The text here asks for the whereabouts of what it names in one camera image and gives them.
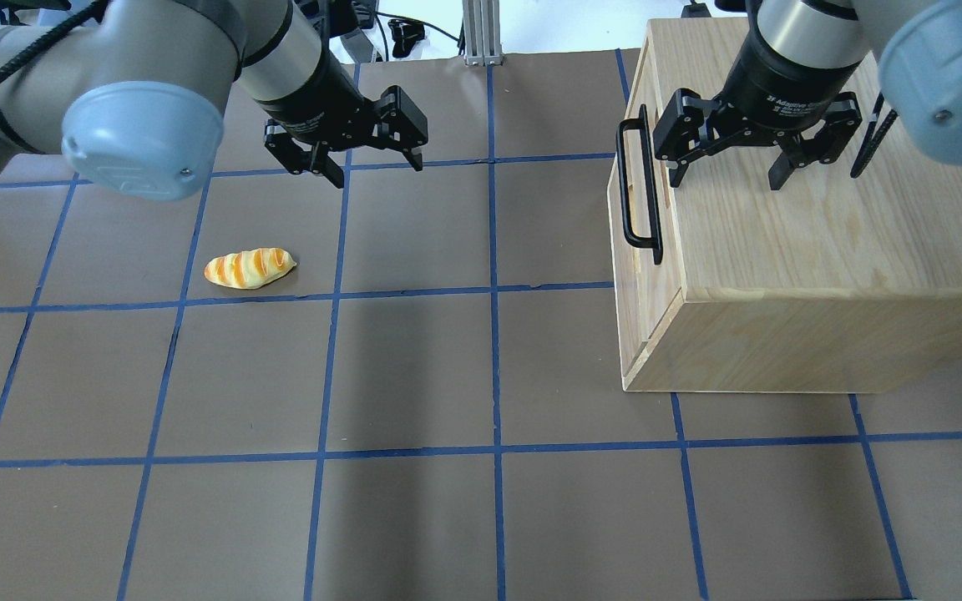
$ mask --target croissant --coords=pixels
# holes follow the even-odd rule
[[[295,265],[283,248],[256,248],[217,256],[206,263],[203,277],[211,284],[254,290],[289,273]]]

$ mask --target metal bracket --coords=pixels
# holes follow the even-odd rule
[[[504,64],[499,42],[499,0],[463,0],[464,60],[467,65]]]

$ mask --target white floor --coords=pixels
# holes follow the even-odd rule
[[[503,0],[500,8],[500,39],[504,53],[572,53],[580,50],[637,48],[645,38],[645,22],[654,18],[681,16],[687,0]],[[706,0],[713,16],[728,13],[716,10]],[[463,19],[462,3],[457,0],[381,0],[379,11],[415,17],[434,23],[458,35]],[[392,44],[390,33],[389,46]],[[377,28],[367,31],[374,46],[381,48]],[[339,42],[332,45],[338,58],[351,62]],[[427,29],[427,37],[411,52],[413,58],[447,58],[458,54],[450,38]]]

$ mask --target grid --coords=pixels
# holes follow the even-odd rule
[[[629,81],[626,79],[625,65],[623,64],[622,53],[615,50],[615,66],[618,68],[619,79],[622,87],[623,96],[629,99]],[[576,289],[611,289],[614,282],[593,281],[593,282],[566,282],[566,284],[545,284],[545,285],[500,285],[498,284],[497,273],[497,205],[496,205],[496,166],[497,164],[507,163],[526,163],[526,161],[558,161],[558,160],[584,160],[584,159],[612,159],[612,153],[588,153],[588,154],[565,154],[550,156],[496,156],[496,108],[493,100],[493,71],[492,66],[486,68],[486,106],[488,106],[488,156],[484,159],[466,160],[436,160],[427,164],[429,168],[446,166],[464,166],[465,164],[486,164],[488,166],[489,183],[489,285],[488,286],[469,286],[468,288],[435,288],[421,290],[371,290],[371,292],[352,292],[345,293],[341,290],[344,263],[345,239],[347,238],[347,212],[348,195],[351,190],[352,172],[360,170],[374,169],[403,169],[408,168],[405,163],[388,164],[352,164],[352,153],[347,153],[347,163],[344,166],[345,183],[341,197],[341,212],[339,224],[339,243],[337,243],[337,262],[336,278],[332,293],[311,294],[311,295],[274,295],[274,296],[252,296],[240,298],[188,298],[188,284],[190,283],[192,264],[195,262],[195,251],[199,242],[199,234],[202,228],[203,215],[206,206],[207,194],[210,190],[210,180],[206,182],[199,202],[199,209],[195,216],[195,228],[192,232],[190,253],[184,273],[182,285],[180,286],[180,296],[177,300],[156,301],[156,303],[131,303],[131,304],[77,304],[77,305],[44,305],[39,303],[45,285],[47,275],[53,262],[54,252],[56,252],[58,240],[60,240],[66,216],[68,216],[69,206],[73,201],[73,194],[76,193],[78,186],[90,185],[91,182],[80,179],[74,175],[69,181],[59,182],[37,182],[37,183],[10,183],[0,184],[0,188],[23,188],[41,186],[68,186],[68,193],[58,216],[56,230],[54,230],[46,260],[43,262],[41,274],[39,274],[38,285],[32,295],[31,303],[26,306],[0,307],[0,313],[23,313],[26,315],[22,334],[17,341],[10,368],[8,368],[7,379],[3,385],[3,393],[0,396],[0,420],[10,398],[10,391],[16,373],[17,365],[22,356],[24,343],[28,338],[29,328],[32,320],[37,313],[41,312],[72,312],[72,311],[147,311],[148,309],[175,308],[175,324],[173,325],[172,336],[170,339],[167,354],[165,354],[165,368],[161,374],[161,381],[158,391],[157,404],[155,407],[154,419],[150,426],[148,446],[144,456],[137,457],[40,457],[39,459],[23,460],[0,460],[0,469],[17,467],[56,467],[57,465],[70,465],[70,467],[98,467],[99,465],[134,465],[143,467],[140,487],[134,505],[133,522],[129,530],[129,543],[125,553],[125,560],[121,570],[119,580],[118,599],[126,598],[127,586],[129,586],[129,571],[133,562],[136,540],[144,516],[144,501],[146,490],[148,490],[150,469],[154,465],[170,464],[215,464],[215,463],[248,463],[248,462],[281,462],[281,461],[313,461],[316,465],[316,476],[314,476],[313,501],[309,526],[308,557],[306,557],[305,571],[305,598],[313,597],[314,563],[316,562],[316,548],[318,536],[318,523],[321,520],[321,501],[322,501],[322,482],[324,477],[325,461],[350,461],[359,459],[374,459],[374,457],[435,457],[435,456],[485,456],[491,457],[493,461],[493,479],[495,490],[495,540],[496,540],[496,582],[497,595],[501,601],[507,598],[507,574],[505,574],[505,551],[504,551],[504,468],[503,457],[508,453],[537,453],[537,452],[618,452],[618,450],[650,450],[650,449],[676,449],[680,453],[682,484],[684,488],[686,520],[691,535],[692,556],[696,568],[697,586],[700,598],[709,598],[706,581],[706,566],[703,559],[703,548],[700,540],[698,516],[694,490],[692,490],[692,475],[690,468],[690,450],[706,448],[724,447],[771,447],[771,446],[796,446],[796,445],[852,445],[858,444],[863,450],[863,460],[866,463],[870,476],[871,486],[875,502],[878,505],[878,514],[881,518],[886,543],[889,546],[889,554],[893,560],[894,574],[896,574],[898,585],[902,597],[912,598],[912,589],[909,585],[908,577],[904,573],[904,563],[902,563],[898,540],[894,535],[893,525],[890,522],[889,510],[885,502],[883,484],[879,480],[878,469],[874,465],[874,457],[871,449],[872,442],[912,442],[912,441],[946,441],[962,440],[962,431],[944,432],[904,432],[904,433],[868,433],[863,424],[863,416],[860,415],[858,398],[855,395],[848,395],[848,405],[855,421],[855,435],[826,435],[825,437],[741,437],[741,438],[689,438],[685,434],[682,422],[681,404],[679,396],[671,393],[671,410],[673,422],[675,423],[676,437],[673,440],[656,441],[628,441],[628,442],[551,442],[551,444],[511,444],[504,445],[503,433],[501,433],[500,415],[500,331],[499,331],[499,300],[501,293],[530,293],[532,290],[576,290]],[[358,84],[360,69],[355,67],[355,84]],[[221,171],[212,174],[213,178],[234,178],[234,176],[279,174],[278,170],[252,170],[252,171]],[[329,404],[332,396],[332,376],[335,370],[335,350],[337,344],[337,318],[339,318],[340,301],[355,300],[355,298],[388,298],[402,296],[429,296],[429,295],[455,295],[455,294],[488,294],[489,305],[491,306],[492,321],[492,412],[493,412],[493,440],[491,445],[481,446],[447,446],[447,447],[421,447],[421,448],[389,448],[377,450],[354,450],[354,452],[336,452],[327,450]],[[155,448],[158,440],[161,414],[165,405],[168,385],[173,369],[173,359],[175,358],[177,337],[180,334],[183,319],[187,308],[195,306],[240,304],[240,303],[295,303],[295,301],[331,301],[332,314],[331,326],[329,326],[328,349],[326,354],[325,381],[322,396],[321,426],[318,434],[317,450],[315,452],[279,452],[279,453],[249,453],[249,454],[209,454],[209,456],[158,456]]]

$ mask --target wooden cabinet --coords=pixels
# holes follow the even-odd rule
[[[675,88],[722,87],[747,32],[740,18],[653,20],[626,117],[648,133]],[[867,57],[846,88],[864,117],[878,92]],[[644,160],[625,134],[634,227],[646,230]],[[778,149],[729,149],[692,164],[656,204],[664,258],[626,243],[618,166],[607,197],[622,380],[627,391],[886,391],[962,357],[962,167],[926,159],[898,124],[851,179],[863,127],[831,166],[780,191]]]

